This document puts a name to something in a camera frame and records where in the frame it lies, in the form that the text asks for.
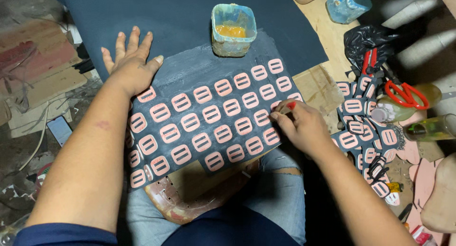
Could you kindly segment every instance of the left hand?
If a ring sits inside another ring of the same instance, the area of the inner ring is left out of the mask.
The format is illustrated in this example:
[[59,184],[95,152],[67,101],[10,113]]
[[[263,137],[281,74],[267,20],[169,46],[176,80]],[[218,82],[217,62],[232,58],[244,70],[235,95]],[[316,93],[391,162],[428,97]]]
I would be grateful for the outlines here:
[[109,73],[106,84],[121,88],[128,97],[139,94],[151,85],[152,78],[163,63],[161,55],[145,62],[149,55],[153,35],[152,32],[147,32],[141,45],[138,46],[139,36],[140,29],[134,26],[128,40],[127,50],[125,50],[126,36],[123,32],[119,32],[115,44],[115,62],[113,62],[109,50],[101,48],[103,62]]

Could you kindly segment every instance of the plastic bottle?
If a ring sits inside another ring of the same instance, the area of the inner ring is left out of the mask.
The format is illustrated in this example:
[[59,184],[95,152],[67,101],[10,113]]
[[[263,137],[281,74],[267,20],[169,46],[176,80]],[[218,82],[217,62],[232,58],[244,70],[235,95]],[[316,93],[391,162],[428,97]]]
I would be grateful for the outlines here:
[[[432,84],[416,85],[414,88],[426,97],[429,102],[429,108],[434,107],[438,102],[440,102],[440,99],[442,99],[442,92],[438,87]],[[414,93],[412,93],[412,95],[417,103],[423,105],[423,101],[421,101],[418,95]],[[400,95],[396,94],[396,97],[404,101]],[[404,107],[399,103],[396,103],[389,96],[385,95],[378,100],[377,108],[372,110],[371,117],[378,122],[404,121],[410,118],[416,111],[416,108]]]

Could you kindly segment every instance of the black foam sheet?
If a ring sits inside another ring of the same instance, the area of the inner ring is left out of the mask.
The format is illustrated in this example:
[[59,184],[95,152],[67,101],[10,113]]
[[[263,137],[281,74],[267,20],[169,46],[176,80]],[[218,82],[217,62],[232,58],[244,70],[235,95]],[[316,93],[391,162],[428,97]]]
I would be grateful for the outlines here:
[[271,36],[293,76],[328,57],[309,21],[293,0],[59,0],[68,7],[100,77],[108,77],[100,47],[115,53],[119,31],[134,25],[154,33],[149,59],[173,56],[210,43],[211,11],[216,4],[250,7],[257,28]]

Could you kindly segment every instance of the right hand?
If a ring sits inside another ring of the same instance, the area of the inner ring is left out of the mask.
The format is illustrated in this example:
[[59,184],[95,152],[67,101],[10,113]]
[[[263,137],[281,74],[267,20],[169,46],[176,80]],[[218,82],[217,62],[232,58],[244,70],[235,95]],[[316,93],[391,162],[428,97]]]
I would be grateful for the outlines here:
[[295,101],[296,106],[291,111],[294,121],[287,115],[280,114],[280,110],[287,103],[295,100],[288,99],[279,103],[271,117],[277,121],[282,132],[299,150],[311,156],[314,160],[322,153],[333,149],[336,145],[329,136],[328,127],[322,114],[309,105]]

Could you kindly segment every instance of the navy sleeve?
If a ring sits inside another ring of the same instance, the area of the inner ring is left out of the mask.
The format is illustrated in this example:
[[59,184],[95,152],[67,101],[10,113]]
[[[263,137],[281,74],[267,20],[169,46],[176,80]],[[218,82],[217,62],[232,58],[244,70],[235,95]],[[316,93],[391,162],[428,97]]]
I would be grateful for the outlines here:
[[49,223],[21,230],[13,246],[112,246],[117,245],[115,234],[90,226]]

